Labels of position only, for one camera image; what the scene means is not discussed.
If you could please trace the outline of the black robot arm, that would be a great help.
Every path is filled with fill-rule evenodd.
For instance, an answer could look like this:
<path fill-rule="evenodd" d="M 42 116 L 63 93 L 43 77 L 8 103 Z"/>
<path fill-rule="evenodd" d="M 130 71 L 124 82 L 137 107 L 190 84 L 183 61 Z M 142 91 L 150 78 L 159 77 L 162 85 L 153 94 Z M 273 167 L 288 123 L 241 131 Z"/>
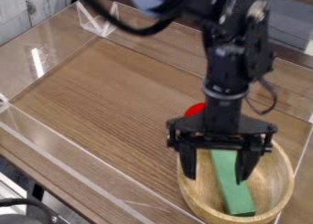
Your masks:
<path fill-rule="evenodd" d="M 131 27 L 110 14 L 99 0 L 82 0 L 114 26 L 141 37 L 163 31 L 177 18 L 191 18 L 202 28 L 207 70 L 205 106 L 190 116 L 166 122 L 167 145 L 179 153 L 183 174 L 197 178 L 199 149 L 237 152 L 236 181 L 249 179 L 261 156 L 272 151 L 277 127 L 241 111 L 249 86 L 272 72 L 266 0 L 133 0 L 138 10 L 158 19 L 149 27 Z"/>

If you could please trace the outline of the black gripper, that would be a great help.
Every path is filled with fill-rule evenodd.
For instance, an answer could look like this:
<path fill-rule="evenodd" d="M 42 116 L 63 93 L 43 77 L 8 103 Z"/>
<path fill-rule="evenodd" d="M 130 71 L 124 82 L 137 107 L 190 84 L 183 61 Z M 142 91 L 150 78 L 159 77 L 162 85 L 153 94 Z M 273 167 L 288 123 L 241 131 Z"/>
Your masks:
<path fill-rule="evenodd" d="M 236 183 L 249 179 L 260 158 L 273 148 L 277 126 L 241 112 L 242 100 L 229 101 L 206 96 L 195 112 L 166 122 L 167 146 L 179 151 L 183 175 L 197 176 L 197 149 L 234 150 Z"/>

